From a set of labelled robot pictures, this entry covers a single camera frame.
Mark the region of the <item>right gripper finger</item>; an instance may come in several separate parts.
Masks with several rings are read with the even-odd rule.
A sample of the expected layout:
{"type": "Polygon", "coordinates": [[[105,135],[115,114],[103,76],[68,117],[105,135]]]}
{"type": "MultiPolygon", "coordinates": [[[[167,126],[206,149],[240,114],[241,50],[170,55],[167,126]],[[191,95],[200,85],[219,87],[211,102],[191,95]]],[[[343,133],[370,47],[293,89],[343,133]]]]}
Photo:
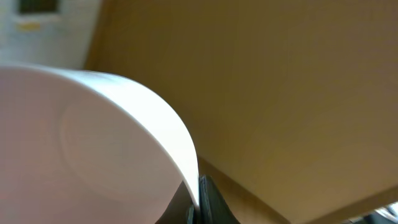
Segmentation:
{"type": "Polygon", "coordinates": [[[239,224],[221,192],[210,176],[199,178],[200,211],[191,205],[186,213],[186,224],[239,224]]]}

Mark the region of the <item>pink bowl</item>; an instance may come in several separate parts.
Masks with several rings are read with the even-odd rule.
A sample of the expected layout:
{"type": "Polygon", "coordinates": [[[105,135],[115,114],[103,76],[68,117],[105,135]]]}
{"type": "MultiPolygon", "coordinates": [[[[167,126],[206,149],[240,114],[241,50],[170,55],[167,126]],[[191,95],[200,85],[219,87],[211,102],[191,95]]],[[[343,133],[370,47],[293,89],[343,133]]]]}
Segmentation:
{"type": "Polygon", "coordinates": [[[1,222],[155,223],[180,186],[199,211],[187,127],[109,73],[1,65],[1,222]]]}

